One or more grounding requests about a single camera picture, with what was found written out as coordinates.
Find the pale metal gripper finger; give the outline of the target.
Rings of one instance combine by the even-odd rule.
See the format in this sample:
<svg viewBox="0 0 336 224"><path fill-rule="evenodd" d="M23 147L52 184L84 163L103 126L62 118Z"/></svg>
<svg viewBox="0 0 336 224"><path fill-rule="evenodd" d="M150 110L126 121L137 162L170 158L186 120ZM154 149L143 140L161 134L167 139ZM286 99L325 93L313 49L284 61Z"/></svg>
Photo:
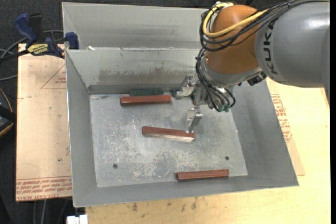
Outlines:
<svg viewBox="0 0 336 224"><path fill-rule="evenodd" d="M190 108L187 113L187 118L185 122L185 131L187 133L193 133L195 127L199 124L202 118L203 114L200 107L195 106L193 108Z"/></svg>
<svg viewBox="0 0 336 224"><path fill-rule="evenodd" d="M180 85L180 88L176 90L175 98L181 99L190 96L195 90L194 76L187 74Z"/></svg>

